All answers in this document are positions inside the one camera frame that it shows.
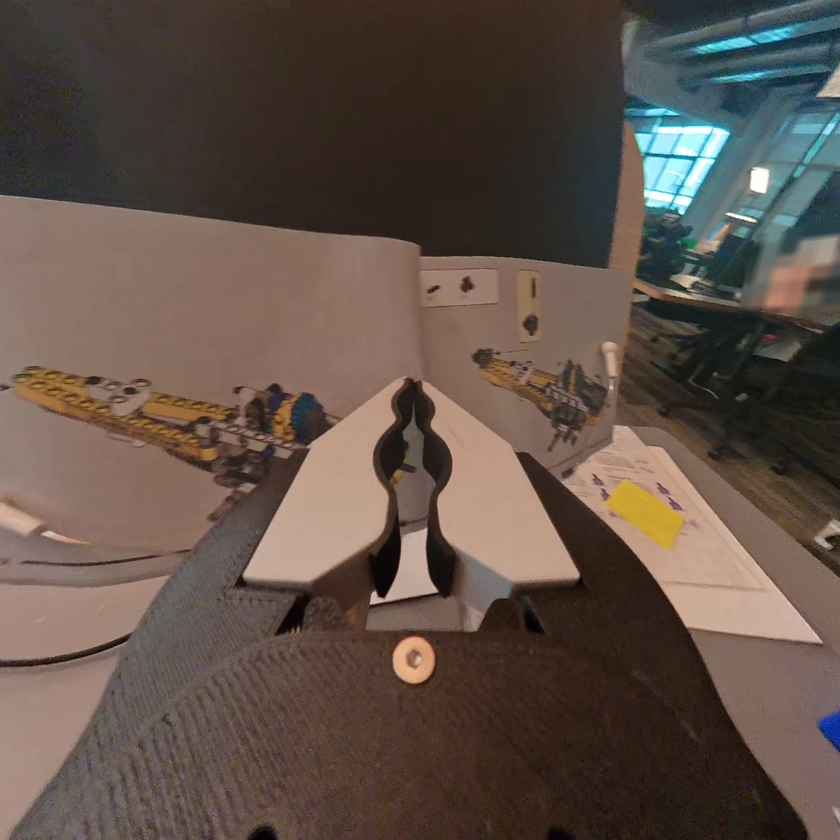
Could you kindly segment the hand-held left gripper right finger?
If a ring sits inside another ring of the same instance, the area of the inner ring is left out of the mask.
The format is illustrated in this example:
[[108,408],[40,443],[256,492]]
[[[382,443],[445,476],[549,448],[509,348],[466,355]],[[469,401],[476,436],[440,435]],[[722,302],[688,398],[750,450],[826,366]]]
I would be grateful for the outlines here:
[[517,452],[427,382],[414,385],[431,582],[475,631],[494,602],[577,585],[581,574]]

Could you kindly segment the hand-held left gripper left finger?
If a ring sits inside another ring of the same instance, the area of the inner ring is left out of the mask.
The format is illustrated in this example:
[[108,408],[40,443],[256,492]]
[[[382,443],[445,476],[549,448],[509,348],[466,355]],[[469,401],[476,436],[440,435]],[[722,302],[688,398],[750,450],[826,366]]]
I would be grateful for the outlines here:
[[310,445],[244,569],[248,587],[330,598],[365,625],[371,595],[385,595],[398,572],[392,479],[414,396],[414,381],[397,379]]

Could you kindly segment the open lego instruction booklet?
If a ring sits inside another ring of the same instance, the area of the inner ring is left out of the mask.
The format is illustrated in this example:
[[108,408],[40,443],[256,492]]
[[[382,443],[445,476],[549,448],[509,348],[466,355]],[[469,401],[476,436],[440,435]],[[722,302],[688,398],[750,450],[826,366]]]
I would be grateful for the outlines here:
[[344,418],[410,376],[557,475],[613,441],[621,271],[19,196],[1,217],[2,382],[228,406],[278,384]]

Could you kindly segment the yellow sticky note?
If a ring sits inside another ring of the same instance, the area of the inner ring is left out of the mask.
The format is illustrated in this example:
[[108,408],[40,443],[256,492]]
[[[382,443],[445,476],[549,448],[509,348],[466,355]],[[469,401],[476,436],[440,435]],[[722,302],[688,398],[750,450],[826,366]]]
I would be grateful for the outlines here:
[[621,481],[605,501],[606,509],[652,540],[672,550],[685,516],[629,479]]

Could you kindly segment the white printed paper sheet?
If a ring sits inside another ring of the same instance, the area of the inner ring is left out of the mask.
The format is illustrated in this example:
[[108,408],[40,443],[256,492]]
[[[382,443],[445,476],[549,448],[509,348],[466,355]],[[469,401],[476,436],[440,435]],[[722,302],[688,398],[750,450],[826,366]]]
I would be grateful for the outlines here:
[[[631,480],[686,518],[673,549],[661,549],[606,509]],[[661,447],[626,426],[564,480],[651,573],[689,629],[820,645],[822,639]]]

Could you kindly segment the black office chair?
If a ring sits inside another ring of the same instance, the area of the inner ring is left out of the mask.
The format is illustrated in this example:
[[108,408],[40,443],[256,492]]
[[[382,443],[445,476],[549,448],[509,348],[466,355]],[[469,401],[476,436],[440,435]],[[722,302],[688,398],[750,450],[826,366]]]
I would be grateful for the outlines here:
[[707,456],[721,460],[734,456],[736,427],[747,407],[764,394],[772,376],[815,337],[804,325],[761,316],[727,317],[712,312],[691,335],[658,333],[652,342],[669,340],[675,349],[668,362],[654,365],[677,383],[679,394],[657,404],[668,417],[678,411],[717,415],[722,428]]

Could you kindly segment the wooden office desk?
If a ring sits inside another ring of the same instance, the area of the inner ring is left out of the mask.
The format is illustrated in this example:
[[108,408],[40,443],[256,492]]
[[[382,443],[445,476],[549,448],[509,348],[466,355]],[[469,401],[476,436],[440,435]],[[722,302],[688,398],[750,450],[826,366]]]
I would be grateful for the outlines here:
[[640,280],[633,279],[633,289],[636,293],[645,295],[649,299],[672,303],[683,308],[694,308],[709,312],[723,312],[747,317],[759,317],[776,322],[788,322],[810,330],[824,330],[835,327],[839,324],[838,315],[829,316],[808,316],[805,314],[790,314],[777,311],[766,311],[761,309],[747,309],[740,306],[737,301],[724,300],[719,297],[710,297],[690,290],[676,290],[658,286]]

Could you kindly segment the dark green plant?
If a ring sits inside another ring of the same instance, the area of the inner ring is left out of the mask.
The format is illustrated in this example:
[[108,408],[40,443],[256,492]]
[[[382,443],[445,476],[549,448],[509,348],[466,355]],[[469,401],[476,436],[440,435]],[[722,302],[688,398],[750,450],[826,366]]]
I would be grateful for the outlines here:
[[667,211],[646,229],[636,266],[636,278],[650,283],[665,283],[685,264],[685,242],[692,228],[683,224],[678,212]]

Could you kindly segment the black backdrop panel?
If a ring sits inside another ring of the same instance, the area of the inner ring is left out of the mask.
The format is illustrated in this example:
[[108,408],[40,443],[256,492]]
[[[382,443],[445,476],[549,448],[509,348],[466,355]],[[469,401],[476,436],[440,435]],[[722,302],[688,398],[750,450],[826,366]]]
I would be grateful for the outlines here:
[[605,268],[622,2],[1,2],[2,193]]

